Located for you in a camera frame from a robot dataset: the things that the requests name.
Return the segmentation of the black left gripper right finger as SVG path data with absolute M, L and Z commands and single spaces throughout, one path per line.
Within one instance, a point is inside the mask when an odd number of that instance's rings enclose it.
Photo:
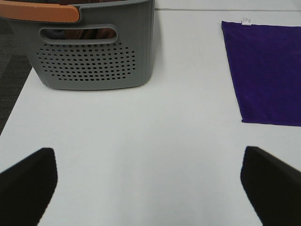
M 301 172 L 268 152 L 248 146 L 240 172 L 243 189 L 264 226 L 301 224 Z

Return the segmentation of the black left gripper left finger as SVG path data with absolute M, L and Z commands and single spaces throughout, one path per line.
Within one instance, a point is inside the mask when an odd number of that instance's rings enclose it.
M 58 182 L 55 152 L 41 148 L 0 174 L 0 224 L 36 226 Z

